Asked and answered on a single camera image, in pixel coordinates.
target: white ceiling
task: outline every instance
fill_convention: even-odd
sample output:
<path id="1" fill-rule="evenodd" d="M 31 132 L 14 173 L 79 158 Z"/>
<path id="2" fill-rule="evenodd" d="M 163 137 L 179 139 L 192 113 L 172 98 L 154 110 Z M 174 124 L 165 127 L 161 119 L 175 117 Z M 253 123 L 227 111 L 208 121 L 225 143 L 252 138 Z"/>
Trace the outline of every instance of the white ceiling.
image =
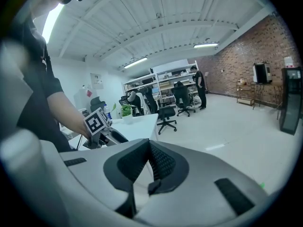
<path id="1" fill-rule="evenodd" d="M 211 55 L 273 10 L 268 0 L 73 0 L 64 6 L 48 44 L 55 57 L 83 60 L 141 76 L 171 61 Z M 193 49 L 218 42 L 219 48 Z"/>

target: white flower pot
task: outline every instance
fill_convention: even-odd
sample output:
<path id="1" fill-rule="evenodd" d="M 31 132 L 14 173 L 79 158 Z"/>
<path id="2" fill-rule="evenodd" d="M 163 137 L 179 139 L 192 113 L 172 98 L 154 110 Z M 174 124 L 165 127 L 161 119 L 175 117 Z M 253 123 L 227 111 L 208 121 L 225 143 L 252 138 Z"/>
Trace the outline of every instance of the white flower pot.
<path id="1" fill-rule="evenodd" d="M 126 124 L 131 124 L 133 122 L 133 115 L 132 114 L 130 114 L 128 116 L 123 116 L 122 118 L 124 120 L 124 123 L 126 123 Z"/>

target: chair base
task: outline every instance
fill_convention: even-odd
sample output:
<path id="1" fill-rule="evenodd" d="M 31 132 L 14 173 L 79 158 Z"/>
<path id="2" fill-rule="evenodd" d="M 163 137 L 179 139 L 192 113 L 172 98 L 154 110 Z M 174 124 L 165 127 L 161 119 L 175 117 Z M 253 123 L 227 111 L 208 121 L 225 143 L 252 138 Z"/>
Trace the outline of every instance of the chair base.
<path id="1" fill-rule="evenodd" d="M 176 120 L 166 121 L 165 119 L 163 119 L 163 122 L 158 123 L 157 125 L 162 125 L 161 128 L 160 128 L 160 130 L 159 130 L 159 132 L 158 132 L 158 134 L 159 135 L 161 134 L 161 130 L 164 128 L 164 126 L 169 126 L 171 128 L 174 128 L 174 131 L 177 131 L 177 128 L 175 126 L 173 126 L 173 125 L 170 124 L 172 122 L 175 122 L 175 124 L 177 124 Z"/>
<path id="2" fill-rule="evenodd" d="M 195 109 L 190 109 L 190 108 L 181 108 L 181 109 L 179 109 L 178 110 L 178 114 L 177 114 L 177 116 L 179 116 L 179 114 L 181 114 L 181 113 L 187 113 L 187 116 L 189 117 L 190 116 L 190 114 L 189 114 L 189 112 L 196 112 L 196 110 Z"/>

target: brick wall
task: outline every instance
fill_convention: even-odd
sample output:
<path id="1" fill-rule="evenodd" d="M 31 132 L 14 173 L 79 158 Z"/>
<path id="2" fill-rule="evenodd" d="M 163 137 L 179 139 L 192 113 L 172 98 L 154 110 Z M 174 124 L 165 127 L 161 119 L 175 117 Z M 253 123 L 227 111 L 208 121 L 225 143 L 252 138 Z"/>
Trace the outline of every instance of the brick wall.
<path id="1" fill-rule="evenodd" d="M 207 85 L 210 92 L 236 95 L 236 81 L 242 78 L 248 83 L 253 82 L 252 66 L 255 62 L 267 61 L 273 82 L 281 83 L 281 69 L 285 67 L 286 56 L 292 56 L 295 66 L 302 66 L 283 19 L 268 16 L 216 55 L 188 59 L 188 62 L 196 60 L 203 74 L 209 72 Z M 274 103 L 273 93 L 273 87 L 265 87 L 263 101 Z"/>

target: potted plant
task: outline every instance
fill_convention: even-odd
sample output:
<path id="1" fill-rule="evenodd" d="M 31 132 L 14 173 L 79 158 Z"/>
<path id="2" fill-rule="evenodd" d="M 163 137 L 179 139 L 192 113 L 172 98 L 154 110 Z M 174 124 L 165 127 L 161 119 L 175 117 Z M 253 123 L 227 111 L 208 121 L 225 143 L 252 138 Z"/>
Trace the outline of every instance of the potted plant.
<path id="1" fill-rule="evenodd" d="M 130 104 L 121 106 L 121 114 L 126 124 L 131 124 L 133 121 L 132 107 Z"/>

